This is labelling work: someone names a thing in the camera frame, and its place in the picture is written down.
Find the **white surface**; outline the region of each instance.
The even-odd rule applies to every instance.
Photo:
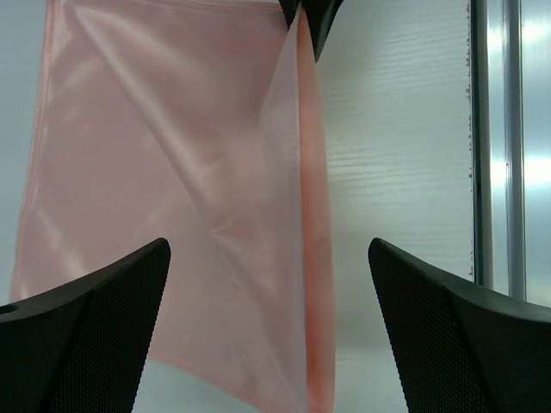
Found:
[[[7,301],[44,0],[0,0],[0,304]],[[467,0],[346,0],[319,62],[337,284],[337,413],[406,411],[365,251],[373,237],[468,277]],[[138,413],[252,413],[148,362]]]

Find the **cloth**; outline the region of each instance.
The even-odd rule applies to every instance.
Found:
[[[287,30],[266,3],[47,0],[12,300],[165,237],[150,357],[262,412],[330,413],[329,197],[299,13]]]

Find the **pink towel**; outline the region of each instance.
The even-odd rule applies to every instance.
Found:
[[[303,13],[48,0],[12,300],[156,237],[150,356],[267,413],[330,413],[329,201]]]

